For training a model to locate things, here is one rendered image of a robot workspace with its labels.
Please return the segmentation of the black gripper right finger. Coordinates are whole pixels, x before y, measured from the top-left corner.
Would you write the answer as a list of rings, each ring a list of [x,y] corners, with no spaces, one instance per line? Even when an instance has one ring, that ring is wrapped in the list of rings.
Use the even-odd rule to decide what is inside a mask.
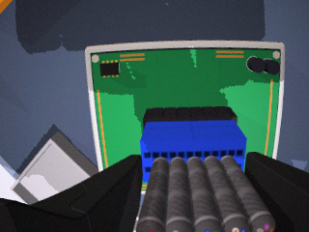
[[[309,173],[247,152],[244,174],[274,217],[274,232],[309,232]]]

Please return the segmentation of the blue plug with grey cables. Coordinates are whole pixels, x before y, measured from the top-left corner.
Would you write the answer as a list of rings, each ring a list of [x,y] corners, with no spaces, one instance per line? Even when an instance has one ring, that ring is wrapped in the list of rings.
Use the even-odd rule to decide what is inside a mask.
[[[148,184],[135,232],[274,232],[243,173],[246,146],[235,120],[147,123],[140,152]]]

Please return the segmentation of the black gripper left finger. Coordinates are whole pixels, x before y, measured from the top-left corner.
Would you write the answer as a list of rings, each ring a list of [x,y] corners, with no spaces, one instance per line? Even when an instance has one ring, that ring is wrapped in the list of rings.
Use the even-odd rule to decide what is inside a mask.
[[[142,156],[131,155],[36,204],[0,198],[0,232],[132,232],[142,183]]]

